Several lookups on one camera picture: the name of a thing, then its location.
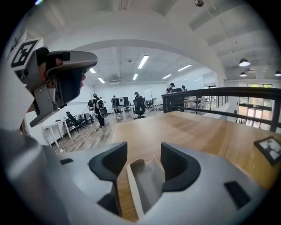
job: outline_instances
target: chair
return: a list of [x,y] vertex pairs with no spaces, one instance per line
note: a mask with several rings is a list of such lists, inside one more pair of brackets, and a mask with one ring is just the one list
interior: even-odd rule
[[153,105],[153,101],[147,101],[146,100],[146,108],[149,109]]
[[67,125],[69,132],[71,132],[73,130],[73,128],[75,128],[74,122],[70,119],[66,120],[66,125]]
[[145,102],[144,98],[135,99],[133,101],[133,103],[135,105],[135,110],[133,112],[138,115],[137,117],[134,118],[134,120],[146,117],[146,116],[142,116],[145,112],[144,102]]
[[75,128],[76,128],[76,130],[77,130],[78,133],[79,133],[78,129],[79,129],[80,127],[86,128],[86,126],[82,126],[82,123],[83,123],[85,120],[83,120],[83,119],[79,119],[79,120],[75,119],[75,118],[73,117],[73,115],[71,115],[70,112],[66,112],[66,116],[67,116],[71,121],[74,122],[74,126],[75,126]]
[[[183,91],[181,88],[173,89],[173,92]],[[184,106],[184,96],[176,96],[171,99],[171,105],[174,106]],[[172,109],[172,111],[184,111],[184,109]]]

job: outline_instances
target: person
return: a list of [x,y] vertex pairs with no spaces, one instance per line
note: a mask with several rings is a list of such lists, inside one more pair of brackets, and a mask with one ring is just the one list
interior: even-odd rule
[[[116,107],[117,104],[117,100],[115,95],[113,96],[113,98],[111,99],[111,103],[112,103],[112,107]],[[114,109],[115,114],[119,113],[119,109]]]
[[135,99],[142,99],[142,96],[139,93],[135,92],[134,94],[136,95]]
[[[89,109],[89,111],[94,111],[94,105],[93,105],[92,99],[89,100],[87,108]],[[93,118],[93,121],[96,121],[94,112],[92,113],[92,118]]]
[[94,107],[93,107],[93,103],[92,103],[92,99],[90,99],[89,100],[89,102],[88,102],[88,109],[90,110],[90,111],[93,111],[94,110]]
[[181,86],[181,89],[183,89],[183,91],[187,91],[187,89],[185,88],[185,86]]
[[174,83],[170,83],[169,87],[166,89],[166,94],[172,93],[173,87],[175,87]]
[[100,123],[100,128],[104,127],[104,118],[100,114],[100,107],[103,108],[103,101],[100,101],[97,94],[93,94],[93,106],[95,115],[97,115],[98,122]]
[[[102,97],[100,97],[100,100],[102,100],[104,104],[106,103],[106,101],[105,101]],[[107,118],[107,117],[108,117],[108,114],[107,114],[107,109],[106,109],[106,107],[104,107],[104,110],[105,110],[105,114],[106,114],[106,118]]]

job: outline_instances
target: air conditioner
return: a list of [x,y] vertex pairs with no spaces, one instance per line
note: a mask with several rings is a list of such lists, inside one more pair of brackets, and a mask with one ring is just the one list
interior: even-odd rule
[[109,82],[109,85],[118,85],[120,83],[121,83],[120,80],[113,80]]

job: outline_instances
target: whiteboard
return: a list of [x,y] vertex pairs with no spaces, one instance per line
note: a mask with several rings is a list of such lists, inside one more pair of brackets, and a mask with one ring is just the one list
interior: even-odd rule
[[152,101],[151,87],[144,90],[144,98],[146,101]]

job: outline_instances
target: ceiling lamp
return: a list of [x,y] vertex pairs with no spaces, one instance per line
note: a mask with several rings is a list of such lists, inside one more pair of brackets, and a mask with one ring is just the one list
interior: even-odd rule
[[91,71],[92,73],[96,73],[96,71],[94,71],[94,69],[93,69],[93,68],[91,68],[91,69],[90,69],[90,71]]
[[187,65],[187,66],[185,66],[185,67],[179,69],[178,72],[179,72],[179,71],[182,71],[183,69],[186,69],[186,68],[188,68],[188,67],[190,67],[190,66],[192,66],[192,64],[189,64],[189,65]]
[[142,58],[138,69],[141,69],[141,68],[144,66],[144,64],[145,64],[145,62],[147,61],[147,59],[148,59],[148,55],[145,55],[145,56]]
[[137,74],[135,74],[134,76],[133,76],[133,80],[135,80],[137,78]]
[[167,77],[169,77],[169,76],[171,76],[171,74],[169,74],[169,75],[167,75],[167,76],[163,77],[162,79],[166,79],[166,78],[167,78]]
[[98,78],[100,80],[100,82],[105,83],[104,80],[102,78]]
[[276,71],[275,76],[281,76],[281,72],[279,70]]
[[245,72],[240,73],[240,76],[247,76]]
[[248,66],[248,65],[250,65],[250,62],[245,58],[241,59],[239,62],[239,66]]

